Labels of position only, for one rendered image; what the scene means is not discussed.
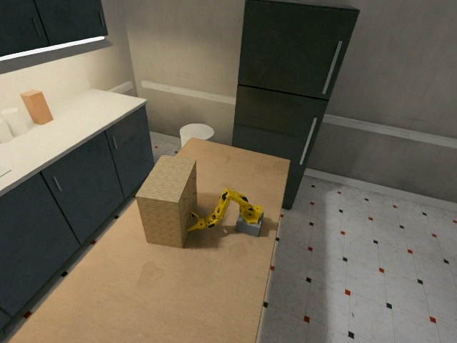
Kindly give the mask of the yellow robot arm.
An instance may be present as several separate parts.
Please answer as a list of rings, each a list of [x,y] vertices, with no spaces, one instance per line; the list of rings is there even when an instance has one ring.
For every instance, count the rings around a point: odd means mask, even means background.
[[[208,215],[206,218],[206,226],[209,229],[216,226],[216,224],[223,219],[224,213],[229,205],[229,200],[233,200],[239,204],[239,211],[242,219],[244,219],[248,224],[258,223],[258,217],[261,215],[262,207],[258,205],[251,206],[244,195],[231,191],[230,189],[225,189],[221,194],[219,205],[216,207],[215,212]]]

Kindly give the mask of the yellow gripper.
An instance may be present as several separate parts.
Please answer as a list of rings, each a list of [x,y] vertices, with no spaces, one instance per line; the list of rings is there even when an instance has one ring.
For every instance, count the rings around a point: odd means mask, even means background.
[[[204,229],[204,228],[208,228],[206,226],[206,220],[205,219],[199,219],[199,216],[193,212],[191,212],[192,214],[192,217],[197,217],[198,218],[198,221],[197,221],[197,224],[192,226],[191,228],[189,228],[187,231],[191,231],[191,230],[194,230],[194,229]]]

